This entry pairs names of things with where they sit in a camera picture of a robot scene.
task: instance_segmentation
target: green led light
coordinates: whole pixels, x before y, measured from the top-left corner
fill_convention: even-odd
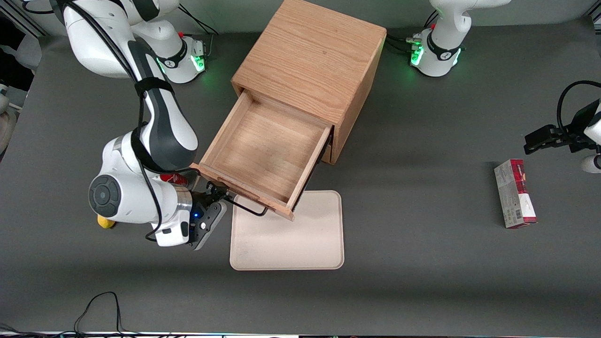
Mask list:
[[[461,48],[459,48],[459,50],[457,51],[457,56],[455,57],[455,61],[453,61],[454,66],[457,64],[457,60],[459,60],[459,54],[461,54]]]
[[[156,58],[156,63],[159,65],[160,71],[163,72],[163,74],[165,74],[165,69],[163,68],[163,65],[160,63],[159,58]]]
[[[419,62],[421,61],[421,56],[424,55],[424,48],[422,46],[420,46],[418,49],[416,49],[413,52],[413,55],[411,55],[411,63],[414,66],[419,65]]]
[[[204,58],[203,57],[196,57],[194,55],[190,55],[190,59],[192,60],[192,63],[194,64],[194,67],[196,67],[196,70],[198,72],[202,72],[204,70]]]

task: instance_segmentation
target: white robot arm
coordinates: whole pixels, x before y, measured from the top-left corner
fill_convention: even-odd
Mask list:
[[[511,0],[430,0],[439,18],[434,29],[426,28],[413,35],[413,39],[421,43],[410,64],[428,76],[447,74],[457,64],[461,43],[472,27],[468,10],[499,7],[509,2]]]
[[[225,205],[219,196],[190,192],[160,179],[185,170],[198,140],[183,116],[173,82],[191,81],[204,70],[204,48],[180,37],[165,20],[153,20],[177,7],[173,0],[52,0],[78,61],[90,71],[131,78],[150,110],[150,121],[110,141],[89,200],[99,215],[124,223],[150,223],[162,247],[197,244],[212,232]],[[133,33],[152,48],[136,41]]]

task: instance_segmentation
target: beige tray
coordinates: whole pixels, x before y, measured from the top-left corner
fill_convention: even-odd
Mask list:
[[[236,202],[263,207],[244,197]],[[236,270],[338,269],[344,263],[342,204],[336,191],[305,191],[293,222],[268,211],[257,217],[234,206],[230,265]]]

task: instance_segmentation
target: red can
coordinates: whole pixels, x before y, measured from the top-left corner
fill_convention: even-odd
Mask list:
[[[160,179],[169,183],[175,183],[183,186],[188,185],[188,179],[180,174],[161,174]]]

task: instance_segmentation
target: yellow object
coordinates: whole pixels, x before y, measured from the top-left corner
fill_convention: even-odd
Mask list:
[[[110,229],[115,225],[115,221],[107,220],[106,218],[98,215],[98,225],[105,229]]]

